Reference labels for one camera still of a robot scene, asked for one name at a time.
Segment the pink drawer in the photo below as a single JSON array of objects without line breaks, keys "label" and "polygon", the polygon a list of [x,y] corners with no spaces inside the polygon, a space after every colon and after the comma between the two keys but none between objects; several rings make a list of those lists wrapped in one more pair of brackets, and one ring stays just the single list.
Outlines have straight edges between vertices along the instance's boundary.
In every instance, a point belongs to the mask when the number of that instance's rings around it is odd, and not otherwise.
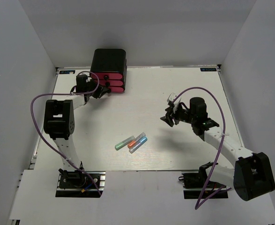
[{"label": "pink drawer", "polygon": [[89,73],[93,79],[98,79],[99,80],[122,80],[123,75],[120,73],[108,73],[108,72],[90,72]]},{"label": "pink drawer", "polygon": [[124,85],[122,80],[100,80],[99,83],[106,87],[120,87]]},{"label": "pink drawer", "polygon": [[125,89],[122,86],[110,86],[111,93],[123,93]]}]

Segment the pink bottom drawer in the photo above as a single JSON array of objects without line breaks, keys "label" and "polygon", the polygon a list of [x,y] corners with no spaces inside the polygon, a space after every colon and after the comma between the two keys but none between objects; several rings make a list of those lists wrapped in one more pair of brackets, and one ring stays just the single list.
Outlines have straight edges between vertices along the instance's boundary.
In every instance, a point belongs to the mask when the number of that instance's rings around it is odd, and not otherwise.
[{"label": "pink bottom drawer", "polygon": [[122,86],[110,86],[111,93],[123,93],[125,89]]}]

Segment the pink top drawer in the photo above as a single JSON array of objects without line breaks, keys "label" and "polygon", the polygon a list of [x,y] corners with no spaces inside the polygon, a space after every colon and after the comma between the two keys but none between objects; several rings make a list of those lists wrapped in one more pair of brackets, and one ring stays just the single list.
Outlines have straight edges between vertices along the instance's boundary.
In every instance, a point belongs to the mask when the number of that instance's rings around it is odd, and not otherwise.
[{"label": "pink top drawer", "polygon": [[108,72],[90,72],[89,73],[93,79],[98,79],[99,80],[122,80],[123,75],[120,73],[108,73]]}]

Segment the blue clear-capped marker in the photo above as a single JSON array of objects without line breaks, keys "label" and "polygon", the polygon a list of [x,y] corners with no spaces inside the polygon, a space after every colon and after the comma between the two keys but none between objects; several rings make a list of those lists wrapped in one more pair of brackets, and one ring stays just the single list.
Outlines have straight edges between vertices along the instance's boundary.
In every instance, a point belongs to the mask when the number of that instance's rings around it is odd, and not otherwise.
[{"label": "blue clear-capped marker", "polygon": [[132,154],[134,153],[138,148],[140,148],[146,141],[148,140],[148,138],[146,136],[142,137],[140,140],[138,140],[133,147],[131,147],[129,149],[129,152]]}]

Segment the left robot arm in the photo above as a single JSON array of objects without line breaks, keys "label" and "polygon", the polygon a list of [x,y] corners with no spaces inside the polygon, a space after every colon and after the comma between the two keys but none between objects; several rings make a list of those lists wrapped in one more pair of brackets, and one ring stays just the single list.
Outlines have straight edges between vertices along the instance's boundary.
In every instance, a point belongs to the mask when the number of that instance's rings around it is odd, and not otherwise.
[{"label": "left robot arm", "polygon": [[62,155],[63,168],[61,176],[76,187],[86,183],[83,165],[78,158],[72,134],[75,129],[74,110],[87,104],[91,97],[101,98],[111,90],[100,85],[99,76],[93,72],[83,71],[76,76],[76,85],[64,100],[48,100],[45,105],[44,132],[50,136]]}]

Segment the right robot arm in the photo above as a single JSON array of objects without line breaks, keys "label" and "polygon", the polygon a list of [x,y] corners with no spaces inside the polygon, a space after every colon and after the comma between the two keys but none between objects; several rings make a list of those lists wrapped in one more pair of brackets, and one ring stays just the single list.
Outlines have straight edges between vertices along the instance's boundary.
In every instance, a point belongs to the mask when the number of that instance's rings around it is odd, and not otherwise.
[{"label": "right robot arm", "polygon": [[179,180],[186,189],[208,187],[206,195],[217,188],[231,188],[244,201],[267,194],[275,190],[275,180],[268,156],[254,153],[241,146],[222,128],[208,117],[204,99],[190,99],[190,106],[174,101],[176,95],[170,94],[167,99],[166,115],[161,118],[169,126],[180,122],[189,123],[193,132],[204,142],[210,144],[231,163],[232,168],[208,162],[199,167],[196,173],[184,173]]}]

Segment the black drawer cabinet shell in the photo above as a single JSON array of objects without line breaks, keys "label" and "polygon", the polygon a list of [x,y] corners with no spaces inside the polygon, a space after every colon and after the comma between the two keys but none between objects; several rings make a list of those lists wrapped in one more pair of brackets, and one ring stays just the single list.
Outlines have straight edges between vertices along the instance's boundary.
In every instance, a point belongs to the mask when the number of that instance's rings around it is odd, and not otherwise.
[{"label": "black drawer cabinet shell", "polygon": [[126,51],[123,49],[96,49],[90,72],[120,73],[123,75],[122,81],[124,85],[122,87],[125,89],[127,72]]}]

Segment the orange clear-capped marker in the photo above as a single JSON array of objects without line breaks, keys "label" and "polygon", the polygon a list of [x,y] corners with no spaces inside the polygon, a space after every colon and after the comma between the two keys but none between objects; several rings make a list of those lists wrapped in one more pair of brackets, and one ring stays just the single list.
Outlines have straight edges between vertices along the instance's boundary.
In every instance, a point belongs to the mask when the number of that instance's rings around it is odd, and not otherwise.
[{"label": "orange clear-capped marker", "polygon": [[127,147],[130,149],[130,148],[132,148],[132,147],[134,147],[137,143],[138,143],[138,141],[140,140],[140,139],[142,139],[143,137],[145,137],[146,136],[146,134],[144,133],[144,132],[142,132],[141,134],[139,134],[134,140],[132,140],[128,145],[127,145]]}]

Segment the left blue table sticker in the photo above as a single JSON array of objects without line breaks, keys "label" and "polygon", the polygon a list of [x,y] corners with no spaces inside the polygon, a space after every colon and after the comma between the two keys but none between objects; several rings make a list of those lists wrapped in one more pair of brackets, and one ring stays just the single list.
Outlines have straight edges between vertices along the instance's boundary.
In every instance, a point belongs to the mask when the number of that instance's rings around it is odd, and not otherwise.
[{"label": "left blue table sticker", "polygon": [[60,70],[59,74],[63,74],[63,75],[75,74],[75,70]]}]

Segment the blue table sticker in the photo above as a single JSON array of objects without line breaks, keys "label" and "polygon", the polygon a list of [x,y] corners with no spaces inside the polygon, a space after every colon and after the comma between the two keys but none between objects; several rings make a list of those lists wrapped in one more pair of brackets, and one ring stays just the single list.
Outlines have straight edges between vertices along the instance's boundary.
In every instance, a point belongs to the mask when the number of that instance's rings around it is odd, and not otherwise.
[{"label": "blue table sticker", "polygon": [[201,72],[216,72],[217,69],[213,67],[202,67],[200,68]]},{"label": "blue table sticker", "polygon": [[63,75],[75,74],[75,70],[60,70],[59,74],[63,74]]}]

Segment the green capped marker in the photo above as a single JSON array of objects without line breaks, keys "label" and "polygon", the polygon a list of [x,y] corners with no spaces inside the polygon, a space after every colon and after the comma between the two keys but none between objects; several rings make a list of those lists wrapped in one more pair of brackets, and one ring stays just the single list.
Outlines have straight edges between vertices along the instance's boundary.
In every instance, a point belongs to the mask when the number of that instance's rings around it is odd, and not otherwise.
[{"label": "green capped marker", "polygon": [[115,145],[115,150],[119,150],[123,147],[125,147],[126,145],[128,145],[131,141],[134,141],[135,137],[134,136],[130,136],[127,139],[119,142],[118,144]]}]

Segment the right blue table sticker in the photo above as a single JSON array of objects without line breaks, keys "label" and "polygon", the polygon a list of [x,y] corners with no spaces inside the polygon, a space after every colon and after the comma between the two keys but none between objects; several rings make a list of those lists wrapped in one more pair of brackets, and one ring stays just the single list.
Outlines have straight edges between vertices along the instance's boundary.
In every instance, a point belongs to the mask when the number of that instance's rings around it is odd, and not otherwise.
[{"label": "right blue table sticker", "polygon": [[201,72],[216,72],[217,69],[213,67],[202,67],[200,68]]}]

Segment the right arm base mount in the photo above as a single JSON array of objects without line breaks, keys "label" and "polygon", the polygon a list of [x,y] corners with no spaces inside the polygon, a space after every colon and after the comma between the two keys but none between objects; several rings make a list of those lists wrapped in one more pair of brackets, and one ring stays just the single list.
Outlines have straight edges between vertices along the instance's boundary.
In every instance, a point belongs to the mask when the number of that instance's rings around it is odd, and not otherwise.
[{"label": "right arm base mount", "polygon": [[[178,180],[183,183],[183,192],[185,199],[198,199],[205,181],[209,175],[213,163],[208,162],[199,167],[197,171],[182,173]],[[214,195],[213,199],[227,199],[227,188],[233,185],[234,169],[216,165],[209,179],[202,198],[208,197],[221,186],[224,186],[220,192]]]}]

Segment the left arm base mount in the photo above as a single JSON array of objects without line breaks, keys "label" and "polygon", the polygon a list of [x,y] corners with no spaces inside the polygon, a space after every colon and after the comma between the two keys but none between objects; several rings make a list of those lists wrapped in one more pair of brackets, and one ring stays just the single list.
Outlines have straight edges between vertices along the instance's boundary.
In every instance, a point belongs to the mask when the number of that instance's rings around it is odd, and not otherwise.
[{"label": "left arm base mount", "polygon": [[60,169],[55,197],[100,198],[101,196],[95,184],[102,194],[104,191],[106,172],[89,172],[89,175],[90,177],[78,171],[63,172],[62,169]]}]

